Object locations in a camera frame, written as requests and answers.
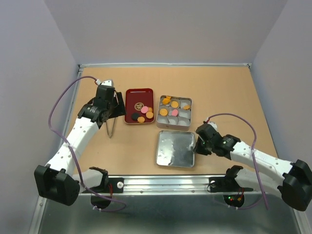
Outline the silver metal tongs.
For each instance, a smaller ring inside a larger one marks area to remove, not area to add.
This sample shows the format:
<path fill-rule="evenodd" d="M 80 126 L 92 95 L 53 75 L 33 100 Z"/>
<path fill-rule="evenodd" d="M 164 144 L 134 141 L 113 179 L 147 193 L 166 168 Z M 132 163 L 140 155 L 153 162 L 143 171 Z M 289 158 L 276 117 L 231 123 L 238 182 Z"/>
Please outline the silver metal tongs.
<path fill-rule="evenodd" d="M 116 120 L 117 118 L 114 118 L 113 120 L 106 122 L 105 126 L 108 138 L 112 138 L 115 133 Z"/>

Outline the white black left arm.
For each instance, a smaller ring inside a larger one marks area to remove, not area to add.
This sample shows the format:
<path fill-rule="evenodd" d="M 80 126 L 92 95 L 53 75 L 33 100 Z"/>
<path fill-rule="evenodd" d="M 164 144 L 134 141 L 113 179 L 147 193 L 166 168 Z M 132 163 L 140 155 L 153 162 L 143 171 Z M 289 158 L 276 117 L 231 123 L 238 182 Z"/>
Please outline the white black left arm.
<path fill-rule="evenodd" d="M 91 167 L 74 174 L 76 165 L 92 137 L 111 118 L 125 115 L 122 94 L 116 92 L 110 81 L 98 85 L 96 95 L 78 113 L 68 137 L 62 136 L 63 144 L 44 166 L 34 171 L 40 196 L 71 206 L 78 195 L 87 189 L 97 192 L 109 189 L 108 172 Z"/>

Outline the round tan biscuit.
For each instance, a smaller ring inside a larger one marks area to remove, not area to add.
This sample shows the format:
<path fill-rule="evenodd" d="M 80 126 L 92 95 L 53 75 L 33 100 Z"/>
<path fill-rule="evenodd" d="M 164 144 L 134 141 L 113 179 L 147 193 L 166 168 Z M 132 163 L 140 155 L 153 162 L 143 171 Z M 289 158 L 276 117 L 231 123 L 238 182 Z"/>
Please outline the round tan biscuit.
<path fill-rule="evenodd" d="M 178 108 L 179 107 L 179 103 L 177 101 L 172 101 L 171 102 L 171 107 Z"/>
<path fill-rule="evenodd" d="M 159 110 L 159 114 L 161 115 L 161 116 L 167 116 L 168 115 L 168 113 L 169 113 L 169 111 L 166 109 L 166 108 L 161 108 L 160 110 Z"/>

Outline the orange cat-shaped cookie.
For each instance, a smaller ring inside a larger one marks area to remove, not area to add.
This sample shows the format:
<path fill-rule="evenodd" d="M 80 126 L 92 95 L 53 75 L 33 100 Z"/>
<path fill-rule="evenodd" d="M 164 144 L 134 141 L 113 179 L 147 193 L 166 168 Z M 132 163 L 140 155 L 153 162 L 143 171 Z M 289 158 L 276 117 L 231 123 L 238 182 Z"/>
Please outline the orange cat-shaped cookie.
<path fill-rule="evenodd" d="M 169 105 L 171 103 L 171 97 L 170 96 L 166 96 L 162 99 L 162 104 L 163 105 Z"/>

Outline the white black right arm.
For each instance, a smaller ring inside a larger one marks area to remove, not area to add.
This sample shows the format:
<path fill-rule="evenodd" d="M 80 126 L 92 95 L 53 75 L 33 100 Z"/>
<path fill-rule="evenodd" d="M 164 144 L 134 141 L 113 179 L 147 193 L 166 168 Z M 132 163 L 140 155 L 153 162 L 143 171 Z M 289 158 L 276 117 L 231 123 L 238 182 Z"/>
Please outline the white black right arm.
<path fill-rule="evenodd" d="M 203 123 L 196 131 L 195 153 L 215 154 L 240 163 L 228 168 L 223 177 L 213 177 L 209 192 L 237 192 L 251 189 L 281 198 L 298 211 L 312 200 L 312 171 L 302 160 L 291 162 L 252 149 L 232 135 L 222 136 L 212 125 Z"/>

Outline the silver tin lid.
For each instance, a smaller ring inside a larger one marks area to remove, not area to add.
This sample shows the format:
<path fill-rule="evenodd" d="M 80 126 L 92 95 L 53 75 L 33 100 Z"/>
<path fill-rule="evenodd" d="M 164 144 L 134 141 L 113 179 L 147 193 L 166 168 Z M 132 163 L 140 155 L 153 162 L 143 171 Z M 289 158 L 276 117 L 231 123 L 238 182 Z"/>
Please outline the silver tin lid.
<path fill-rule="evenodd" d="M 195 135 L 192 132 L 160 131 L 156 147 L 159 166 L 192 168 L 195 164 Z"/>

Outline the square cookie tin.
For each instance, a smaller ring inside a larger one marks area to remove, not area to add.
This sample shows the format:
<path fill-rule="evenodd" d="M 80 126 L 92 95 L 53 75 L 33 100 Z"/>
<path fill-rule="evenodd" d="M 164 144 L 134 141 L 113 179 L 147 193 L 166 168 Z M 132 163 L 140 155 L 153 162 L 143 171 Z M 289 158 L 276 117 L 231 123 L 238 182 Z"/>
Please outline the square cookie tin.
<path fill-rule="evenodd" d="M 156 115 L 161 129 L 188 131 L 192 122 L 192 100 L 188 97 L 162 95 Z"/>

